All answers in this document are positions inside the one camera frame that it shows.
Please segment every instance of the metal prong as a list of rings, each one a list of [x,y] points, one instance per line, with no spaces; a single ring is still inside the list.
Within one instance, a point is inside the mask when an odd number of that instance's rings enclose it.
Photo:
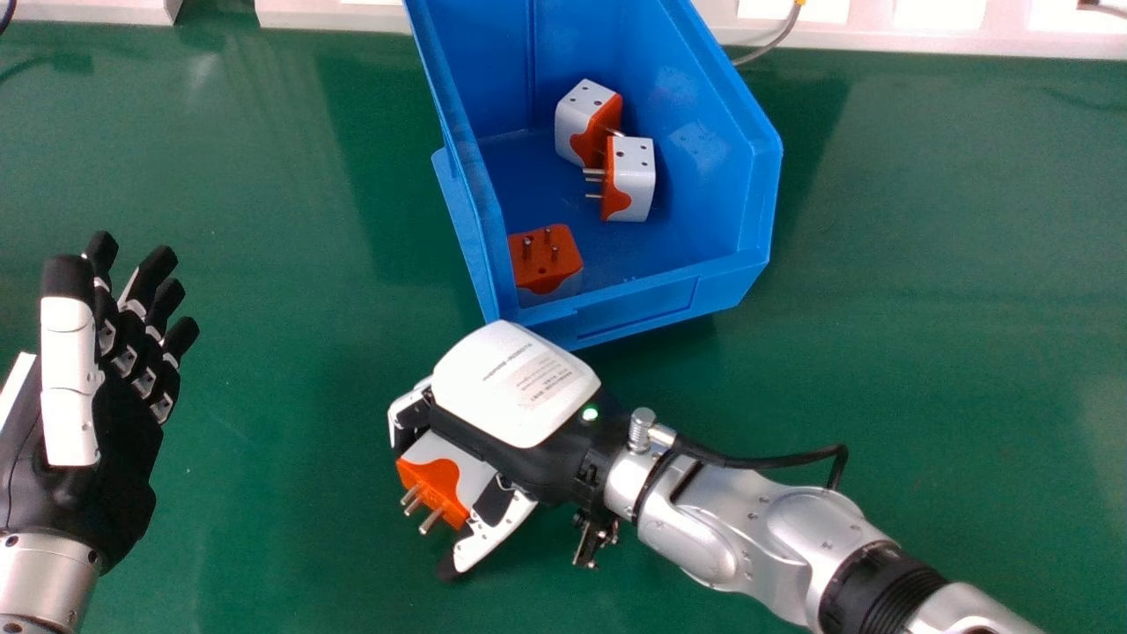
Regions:
[[[438,521],[438,518],[441,517],[442,517],[442,507],[438,507],[437,509],[432,511],[431,515],[427,516],[425,520],[423,520],[423,524],[419,525],[419,535],[426,535],[427,533],[429,533],[431,528],[434,526],[434,523]]]
[[[415,497],[419,494],[420,489],[423,489],[421,484],[416,484],[415,486],[408,489],[407,495],[403,495],[402,498],[399,499],[399,506],[406,507],[408,503],[410,503],[410,501],[414,500]]]

